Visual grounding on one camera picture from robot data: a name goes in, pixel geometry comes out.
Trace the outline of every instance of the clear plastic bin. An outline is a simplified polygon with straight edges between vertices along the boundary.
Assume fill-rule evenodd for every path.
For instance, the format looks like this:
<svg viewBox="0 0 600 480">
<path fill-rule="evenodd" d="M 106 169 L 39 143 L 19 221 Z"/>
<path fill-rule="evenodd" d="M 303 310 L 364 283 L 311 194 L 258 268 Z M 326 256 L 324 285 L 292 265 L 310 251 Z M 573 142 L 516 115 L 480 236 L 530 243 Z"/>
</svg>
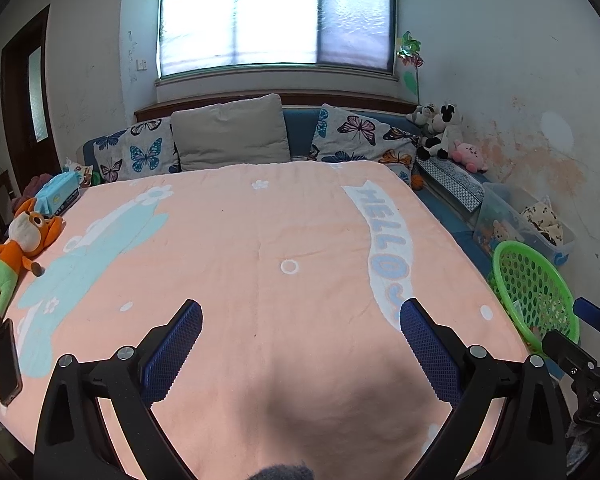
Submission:
<svg viewBox="0 0 600 480">
<path fill-rule="evenodd" d="M 538 202 L 524 189 L 508 184 L 485 182 L 484 200 L 475 225 L 474 241 L 489 256 L 504 240 L 517 240 L 533 247 L 554 266 L 566 263 L 576 243 L 573 231 L 560 219 L 564 244 L 555 246 L 544 238 L 533 224 L 520 215 L 527 206 Z"/>
</svg>

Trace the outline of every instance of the butterfly print pillow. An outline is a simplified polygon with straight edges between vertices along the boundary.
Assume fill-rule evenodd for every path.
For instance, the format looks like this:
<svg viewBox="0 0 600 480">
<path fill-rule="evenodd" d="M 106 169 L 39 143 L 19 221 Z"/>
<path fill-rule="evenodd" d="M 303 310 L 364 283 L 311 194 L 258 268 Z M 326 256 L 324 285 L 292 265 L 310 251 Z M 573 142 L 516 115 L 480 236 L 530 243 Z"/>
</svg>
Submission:
<svg viewBox="0 0 600 480">
<path fill-rule="evenodd" d="M 350 110 L 322 105 L 308 160 L 328 163 L 371 160 L 410 182 L 420 130 L 406 120 L 401 122 L 405 129 Z"/>
<path fill-rule="evenodd" d="M 115 134 L 99 137 L 93 141 L 93 154 L 104 182 L 177 173 L 180 170 L 169 117 L 144 121 Z"/>
</svg>

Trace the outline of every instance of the phone screen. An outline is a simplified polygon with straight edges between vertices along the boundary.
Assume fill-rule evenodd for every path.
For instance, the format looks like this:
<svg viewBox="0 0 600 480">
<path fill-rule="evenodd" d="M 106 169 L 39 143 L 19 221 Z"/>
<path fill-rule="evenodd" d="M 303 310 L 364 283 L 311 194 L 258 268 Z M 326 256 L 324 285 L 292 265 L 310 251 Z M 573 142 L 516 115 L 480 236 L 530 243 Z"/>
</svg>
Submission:
<svg viewBox="0 0 600 480">
<path fill-rule="evenodd" d="M 0 402 L 8 406 L 22 390 L 22 378 L 13 338 L 13 321 L 6 319 L 0 327 Z"/>
</svg>

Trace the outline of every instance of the green plastic basket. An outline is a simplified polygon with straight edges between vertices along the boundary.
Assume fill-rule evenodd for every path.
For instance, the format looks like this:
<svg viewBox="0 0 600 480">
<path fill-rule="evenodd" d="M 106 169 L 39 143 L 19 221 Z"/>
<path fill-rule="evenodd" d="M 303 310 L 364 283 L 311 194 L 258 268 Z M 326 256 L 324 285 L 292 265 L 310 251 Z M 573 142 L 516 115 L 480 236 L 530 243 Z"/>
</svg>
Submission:
<svg viewBox="0 0 600 480">
<path fill-rule="evenodd" d="M 573 313 L 573 296 L 538 251 L 512 240 L 499 243 L 488 282 L 533 352 L 543 354 L 541 339 L 549 330 L 559 330 L 578 343 L 580 322 Z"/>
</svg>

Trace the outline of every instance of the blue gripper pad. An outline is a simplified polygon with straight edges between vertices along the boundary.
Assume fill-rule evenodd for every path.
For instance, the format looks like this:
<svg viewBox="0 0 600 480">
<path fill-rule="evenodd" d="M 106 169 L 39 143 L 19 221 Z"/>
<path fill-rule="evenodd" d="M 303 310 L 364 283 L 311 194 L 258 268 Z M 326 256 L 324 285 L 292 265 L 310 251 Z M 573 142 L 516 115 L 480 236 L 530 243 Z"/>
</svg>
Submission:
<svg viewBox="0 0 600 480">
<path fill-rule="evenodd" d="M 163 400 L 202 330 L 202 309 L 185 303 L 167 326 L 167 333 L 142 369 L 142 401 L 150 407 Z"/>
<path fill-rule="evenodd" d="M 402 333 L 438 398 L 455 408 L 462 397 L 460 370 L 435 333 L 432 323 L 420 313 L 413 301 L 407 300 L 402 304 Z"/>
<path fill-rule="evenodd" d="M 573 313 L 600 332 L 600 307 L 595 306 L 589 300 L 578 298 L 573 303 Z"/>
</svg>

